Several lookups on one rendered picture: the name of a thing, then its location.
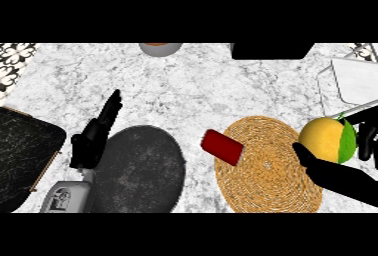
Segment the black marbled cutting board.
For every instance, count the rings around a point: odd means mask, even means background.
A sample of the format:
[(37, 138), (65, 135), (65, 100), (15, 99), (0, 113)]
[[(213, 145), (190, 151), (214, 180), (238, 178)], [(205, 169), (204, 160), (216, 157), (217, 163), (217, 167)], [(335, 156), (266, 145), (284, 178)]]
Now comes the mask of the black marbled cutting board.
[(59, 126), (0, 107), (0, 213), (28, 199), (65, 139)]

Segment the black appliance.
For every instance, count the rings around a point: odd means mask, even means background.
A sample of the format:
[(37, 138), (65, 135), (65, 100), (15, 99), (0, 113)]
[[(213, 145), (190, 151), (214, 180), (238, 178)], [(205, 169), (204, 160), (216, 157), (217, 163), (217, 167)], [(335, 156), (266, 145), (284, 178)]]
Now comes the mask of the black appliance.
[(298, 60), (303, 59), (313, 43), (232, 43), (235, 60)]

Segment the grey round bowl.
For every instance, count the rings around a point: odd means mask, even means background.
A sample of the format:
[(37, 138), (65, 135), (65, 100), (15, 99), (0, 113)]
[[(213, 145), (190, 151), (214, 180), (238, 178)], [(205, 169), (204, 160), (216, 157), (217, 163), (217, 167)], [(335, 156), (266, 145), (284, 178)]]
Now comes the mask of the grey round bowl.
[(139, 44), (142, 51), (152, 57), (167, 57), (174, 54), (180, 47), (180, 43), (165, 43), (161, 45), (151, 45), (148, 43)]

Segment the round woven straw placemat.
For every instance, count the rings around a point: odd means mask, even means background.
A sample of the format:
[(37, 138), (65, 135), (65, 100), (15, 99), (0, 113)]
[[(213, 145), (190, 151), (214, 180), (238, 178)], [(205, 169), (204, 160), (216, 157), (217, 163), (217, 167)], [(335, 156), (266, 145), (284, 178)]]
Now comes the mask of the round woven straw placemat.
[(315, 213), (322, 188), (313, 183), (292, 149), (298, 132), (278, 119), (250, 116), (224, 135), (244, 145), (238, 165), (214, 160), (224, 200), (238, 213)]

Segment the yellow lemon with green leaf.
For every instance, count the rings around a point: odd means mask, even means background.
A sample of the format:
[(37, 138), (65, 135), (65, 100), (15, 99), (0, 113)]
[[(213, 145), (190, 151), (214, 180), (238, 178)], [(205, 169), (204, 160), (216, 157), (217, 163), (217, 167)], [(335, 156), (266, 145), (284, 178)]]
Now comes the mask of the yellow lemon with green leaf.
[(346, 163), (357, 148), (357, 134), (344, 114), (337, 119), (313, 119), (301, 129), (298, 142), (319, 159)]

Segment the dark grey round plate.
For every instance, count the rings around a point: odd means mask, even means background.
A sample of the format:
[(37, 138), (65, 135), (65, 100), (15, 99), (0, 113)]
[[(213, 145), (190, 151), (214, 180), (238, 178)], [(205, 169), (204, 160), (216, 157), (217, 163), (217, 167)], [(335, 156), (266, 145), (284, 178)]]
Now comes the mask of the dark grey round plate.
[(106, 142), (95, 169), (96, 213), (170, 213), (183, 190), (186, 161), (174, 137), (151, 125)]

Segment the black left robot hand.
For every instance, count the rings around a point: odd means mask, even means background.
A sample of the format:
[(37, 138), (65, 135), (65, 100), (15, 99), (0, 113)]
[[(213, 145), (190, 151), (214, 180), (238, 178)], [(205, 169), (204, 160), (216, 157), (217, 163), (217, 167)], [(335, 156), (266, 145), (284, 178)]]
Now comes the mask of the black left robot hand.
[(97, 166), (121, 107), (120, 90), (115, 90), (106, 100), (99, 117), (90, 120), (83, 132), (71, 137), (71, 168), (93, 169)]

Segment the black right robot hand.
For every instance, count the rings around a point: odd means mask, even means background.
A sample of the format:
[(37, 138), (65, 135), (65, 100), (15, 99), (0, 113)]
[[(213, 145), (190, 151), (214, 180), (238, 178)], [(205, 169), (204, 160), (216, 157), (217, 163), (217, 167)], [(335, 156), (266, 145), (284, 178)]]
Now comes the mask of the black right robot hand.
[[(378, 106), (340, 118), (337, 122), (343, 125), (359, 125), (356, 139), (359, 159), (368, 161), (369, 158), (374, 158), (375, 169), (378, 170)], [(378, 180), (362, 170), (323, 160), (303, 142), (295, 142), (292, 148), (313, 183), (378, 207)]]

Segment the dark red rectangular block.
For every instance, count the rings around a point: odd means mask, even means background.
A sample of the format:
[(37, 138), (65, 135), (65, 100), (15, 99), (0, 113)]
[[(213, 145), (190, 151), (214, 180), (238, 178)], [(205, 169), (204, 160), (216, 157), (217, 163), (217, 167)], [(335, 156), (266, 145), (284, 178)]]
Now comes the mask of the dark red rectangular block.
[(244, 145), (213, 129), (205, 131), (201, 148), (227, 164), (238, 165)]

